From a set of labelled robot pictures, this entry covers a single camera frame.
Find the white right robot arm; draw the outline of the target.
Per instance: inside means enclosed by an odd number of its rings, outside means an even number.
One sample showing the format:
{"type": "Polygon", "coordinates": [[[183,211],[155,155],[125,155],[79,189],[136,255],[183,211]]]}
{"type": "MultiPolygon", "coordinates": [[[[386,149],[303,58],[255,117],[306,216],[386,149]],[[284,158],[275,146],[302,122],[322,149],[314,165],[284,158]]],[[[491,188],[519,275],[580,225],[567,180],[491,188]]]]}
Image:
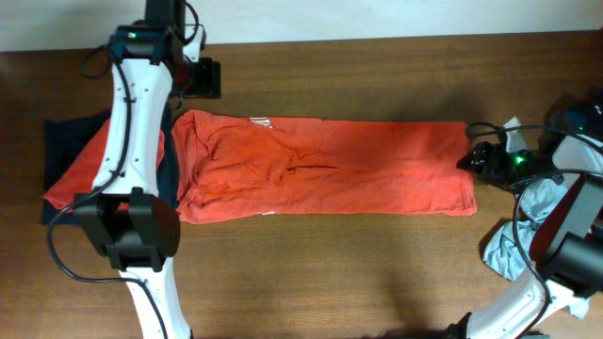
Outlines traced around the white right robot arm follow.
{"type": "Polygon", "coordinates": [[[446,338],[531,338],[548,316],[602,290],[602,98],[558,110],[538,128],[539,146],[528,150],[524,126],[487,124],[498,142],[478,143],[457,163],[519,201],[544,179],[566,191],[529,247],[517,249],[523,272],[495,302],[450,324],[446,338]]]}

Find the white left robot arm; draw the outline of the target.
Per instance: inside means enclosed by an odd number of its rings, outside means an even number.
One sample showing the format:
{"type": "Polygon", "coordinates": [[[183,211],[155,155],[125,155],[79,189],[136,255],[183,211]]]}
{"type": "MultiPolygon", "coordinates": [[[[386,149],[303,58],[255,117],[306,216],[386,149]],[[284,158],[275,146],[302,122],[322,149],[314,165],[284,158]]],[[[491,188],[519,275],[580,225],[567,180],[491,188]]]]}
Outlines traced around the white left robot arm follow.
{"type": "Polygon", "coordinates": [[[173,259],[175,209],[159,197],[156,155],[171,97],[218,99],[220,64],[202,57],[206,33],[188,1],[149,0],[143,19],[119,26],[104,50],[113,104],[106,148],[91,192],[69,205],[91,245],[118,270],[146,338],[190,338],[173,259]]]}

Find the orange t-shirt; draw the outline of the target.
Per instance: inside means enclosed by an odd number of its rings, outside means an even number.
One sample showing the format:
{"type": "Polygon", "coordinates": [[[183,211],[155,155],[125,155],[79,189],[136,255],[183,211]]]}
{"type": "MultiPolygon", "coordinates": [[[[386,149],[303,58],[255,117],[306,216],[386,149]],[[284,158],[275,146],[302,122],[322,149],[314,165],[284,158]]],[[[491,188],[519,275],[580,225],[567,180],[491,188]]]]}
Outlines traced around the orange t-shirt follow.
{"type": "Polygon", "coordinates": [[[177,211],[193,224],[256,215],[469,216],[460,121],[235,118],[191,110],[171,130],[177,211]]]}

